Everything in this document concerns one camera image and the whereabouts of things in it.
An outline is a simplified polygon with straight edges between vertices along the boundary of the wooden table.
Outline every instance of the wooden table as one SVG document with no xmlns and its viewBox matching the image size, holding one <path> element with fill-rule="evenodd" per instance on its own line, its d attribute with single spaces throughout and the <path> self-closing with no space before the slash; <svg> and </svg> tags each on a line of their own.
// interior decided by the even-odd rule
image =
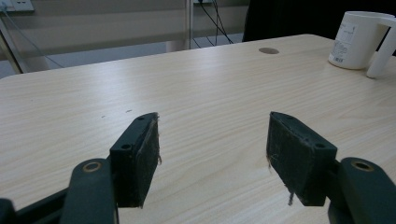
<svg viewBox="0 0 396 224">
<path fill-rule="evenodd" d="M 264 54 L 273 48 L 278 54 Z M 269 113 L 290 114 L 396 180 L 396 59 L 384 76 L 335 67 L 313 35 L 196 49 L 0 80 L 0 195 L 17 209 L 105 158 L 136 117 L 160 114 L 163 164 L 143 209 L 120 223 L 329 223 L 303 207 L 265 147 Z"/>
</svg>

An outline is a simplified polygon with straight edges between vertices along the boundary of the chair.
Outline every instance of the chair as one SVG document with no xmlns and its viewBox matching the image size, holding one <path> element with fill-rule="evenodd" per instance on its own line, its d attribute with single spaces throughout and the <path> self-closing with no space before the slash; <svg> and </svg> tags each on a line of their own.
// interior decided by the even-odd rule
<svg viewBox="0 0 396 224">
<path fill-rule="evenodd" d="M 346 11 L 395 15 L 396 1 L 250 0 L 243 42 L 311 34 L 335 39 Z"/>
</svg>

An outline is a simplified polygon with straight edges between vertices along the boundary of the cable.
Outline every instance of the cable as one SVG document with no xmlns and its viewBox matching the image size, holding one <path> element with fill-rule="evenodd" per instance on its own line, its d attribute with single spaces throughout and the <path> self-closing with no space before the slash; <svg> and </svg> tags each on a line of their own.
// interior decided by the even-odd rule
<svg viewBox="0 0 396 224">
<path fill-rule="evenodd" d="M 47 58 L 48 60 L 50 60 L 51 62 L 55 63 L 56 65 L 58 65 L 61 68 L 64 68 L 64 66 L 58 64 L 57 62 L 53 61 L 49 56 L 47 56 L 43 51 L 41 51 L 41 49 L 32 41 L 29 39 L 29 37 L 27 37 L 23 31 L 20 29 L 20 27 L 14 22 L 14 20 L 12 20 L 7 13 L 7 5 L 3 3 L 3 6 L 1 7 L 3 13 L 6 15 L 6 17 L 9 19 L 9 21 L 11 22 L 11 24 L 15 27 L 15 29 L 17 29 L 18 33 L 20 33 L 21 36 L 23 36 L 23 38 L 25 38 L 33 47 L 35 47 L 35 49 L 38 51 L 38 53 L 41 54 L 41 56 Z"/>
<path fill-rule="evenodd" d="M 212 20 L 213 24 L 216 25 L 215 21 L 212 19 L 212 17 L 209 15 L 209 13 L 206 11 L 206 9 L 204 8 L 204 5 L 201 3 L 200 4 L 201 8 L 204 10 L 205 14 L 209 17 L 210 20 Z M 225 34 L 225 30 L 221 30 L 220 27 L 218 27 L 216 25 L 216 27 L 221 31 L 221 33 L 228 39 L 228 41 L 230 42 L 230 44 L 233 44 L 233 41 L 227 36 L 227 34 Z"/>
<path fill-rule="evenodd" d="M 192 40 L 195 42 L 195 44 L 198 46 L 198 48 L 201 48 L 201 46 L 199 46 L 199 44 L 197 43 L 197 41 L 194 38 Z"/>
<path fill-rule="evenodd" d="M 206 37 L 206 39 L 207 39 L 207 41 L 209 41 L 209 43 L 210 43 L 212 46 L 215 46 L 215 45 L 212 43 L 212 41 L 210 41 L 209 37 Z"/>
<path fill-rule="evenodd" d="M 215 10 L 216 10 L 216 26 L 219 27 L 218 24 L 219 24 L 219 21 L 220 21 L 220 25 L 221 25 L 222 30 L 224 31 L 225 34 L 227 34 L 225 32 L 224 26 L 223 26 L 222 21 L 221 21 L 221 17 L 219 15 L 218 2 L 216 0 L 212 0 L 212 3 L 213 3 L 213 6 L 215 7 Z M 218 42 L 218 34 L 219 34 L 219 29 L 216 30 L 216 45 L 217 45 L 217 42 Z"/>
<path fill-rule="evenodd" d="M 216 26 L 219 26 L 218 5 L 217 5 L 217 2 L 215 2 L 214 0 L 212 0 L 212 2 L 213 2 L 213 5 L 215 6 L 215 10 L 216 10 Z M 219 29 L 216 29 L 216 38 L 215 38 L 216 46 L 218 45 L 218 35 L 219 35 Z"/>
</svg>

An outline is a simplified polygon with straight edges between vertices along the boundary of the metal screw hole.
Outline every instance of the metal screw hole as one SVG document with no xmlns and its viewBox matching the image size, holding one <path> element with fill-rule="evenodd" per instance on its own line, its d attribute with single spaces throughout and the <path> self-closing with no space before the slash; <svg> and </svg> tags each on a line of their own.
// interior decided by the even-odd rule
<svg viewBox="0 0 396 224">
<path fill-rule="evenodd" d="M 92 162 L 90 162 L 88 164 L 85 164 L 82 167 L 82 170 L 85 173 L 92 173 L 92 172 L 95 172 L 95 171 L 99 170 L 101 168 L 101 166 L 102 166 L 102 163 L 100 163 L 98 161 L 92 161 Z"/>
<path fill-rule="evenodd" d="M 367 164 L 364 161 L 352 161 L 352 166 L 355 167 L 356 169 L 365 171 L 365 172 L 372 172 L 374 170 L 374 167 L 370 164 Z"/>
<path fill-rule="evenodd" d="M 122 149 L 129 149 L 129 148 L 131 148 L 131 145 L 125 144 L 125 145 L 122 145 L 121 148 Z"/>
</svg>

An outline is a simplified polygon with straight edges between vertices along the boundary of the floor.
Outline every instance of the floor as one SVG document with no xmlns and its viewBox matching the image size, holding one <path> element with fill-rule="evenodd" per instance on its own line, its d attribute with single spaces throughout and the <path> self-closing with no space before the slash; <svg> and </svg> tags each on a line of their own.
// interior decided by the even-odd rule
<svg viewBox="0 0 396 224">
<path fill-rule="evenodd" d="M 234 43 L 242 42 L 243 34 L 228 35 Z M 195 42 L 191 42 L 192 49 L 213 47 L 216 44 L 215 36 L 195 38 Z M 225 36 L 217 37 L 217 45 L 230 44 Z M 166 44 L 152 43 L 145 45 L 137 45 L 113 49 L 98 49 L 83 52 L 74 52 L 66 54 L 50 55 L 49 57 L 62 67 L 79 66 L 90 63 L 102 63 L 127 58 L 141 57 L 166 52 Z M 50 69 L 56 69 L 60 66 L 47 60 Z M 0 61 L 0 78 L 15 75 L 8 61 Z"/>
</svg>

